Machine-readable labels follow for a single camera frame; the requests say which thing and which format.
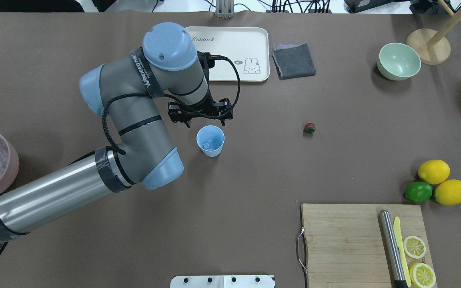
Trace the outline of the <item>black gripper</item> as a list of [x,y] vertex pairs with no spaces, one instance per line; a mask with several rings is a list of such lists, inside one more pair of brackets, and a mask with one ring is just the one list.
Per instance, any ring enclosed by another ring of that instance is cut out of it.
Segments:
[[222,126],[226,126],[227,120],[234,118],[234,104],[228,98],[219,102],[213,100],[210,92],[195,104],[188,105],[178,96],[168,94],[168,98],[173,102],[168,103],[168,116],[174,123],[181,122],[191,128],[191,120],[196,117],[203,117],[209,120],[218,120]]

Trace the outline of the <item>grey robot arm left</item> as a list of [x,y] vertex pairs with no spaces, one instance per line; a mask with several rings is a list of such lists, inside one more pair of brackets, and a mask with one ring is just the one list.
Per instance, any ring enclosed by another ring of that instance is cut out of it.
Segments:
[[235,103],[214,101],[210,68],[229,58],[200,52],[175,22],[156,24],[128,56],[89,71],[82,98],[101,117],[109,146],[13,191],[0,194],[0,250],[31,230],[141,183],[155,190],[184,171],[154,100],[168,97],[172,122],[233,119]]

